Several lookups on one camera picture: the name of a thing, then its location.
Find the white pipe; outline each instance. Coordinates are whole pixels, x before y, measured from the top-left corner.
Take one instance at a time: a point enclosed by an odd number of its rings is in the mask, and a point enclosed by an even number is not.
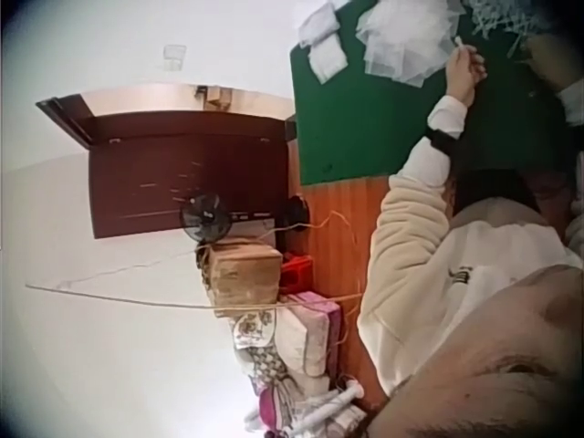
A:
[[[244,417],[244,425],[246,432],[259,432],[265,429],[264,423],[259,418],[259,407],[255,407],[250,413]]]
[[[300,420],[294,427],[287,426],[282,430],[282,433],[290,438],[292,436],[300,435],[315,426],[321,424],[327,418],[330,418],[335,413],[344,409],[350,404],[353,399],[360,399],[365,395],[365,390],[358,381],[350,381],[347,384],[347,389],[339,394],[331,401],[326,402],[318,409]]]

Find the green cutting mat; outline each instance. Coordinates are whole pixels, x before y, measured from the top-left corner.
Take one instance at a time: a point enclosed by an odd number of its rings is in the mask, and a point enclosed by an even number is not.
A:
[[[308,50],[291,54],[301,181],[305,185],[397,172],[444,94],[443,70],[417,89],[366,75],[365,46],[355,37],[360,15],[376,0],[354,0],[337,13],[349,66],[320,85]],[[463,16],[463,41],[479,47],[489,78],[480,86],[466,127],[468,168],[564,169],[568,131],[559,101],[530,68],[507,52],[515,34],[473,35]]]

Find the black wristband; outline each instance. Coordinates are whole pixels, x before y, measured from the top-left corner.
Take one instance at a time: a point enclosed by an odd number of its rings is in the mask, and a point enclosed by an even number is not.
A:
[[[433,130],[430,127],[426,127],[424,137],[430,140],[433,148],[442,152],[450,159],[452,159],[456,154],[456,150],[458,149],[458,140],[454,137],[451,137],[446,132],[442,130]]]

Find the electric fan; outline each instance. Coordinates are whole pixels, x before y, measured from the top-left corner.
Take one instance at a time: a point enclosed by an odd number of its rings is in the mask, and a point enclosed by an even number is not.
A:
[[[224,238],[232,223],[231,215],[214,193],[190,196],[181,207],[182,228],[195,242],[202,245]]]

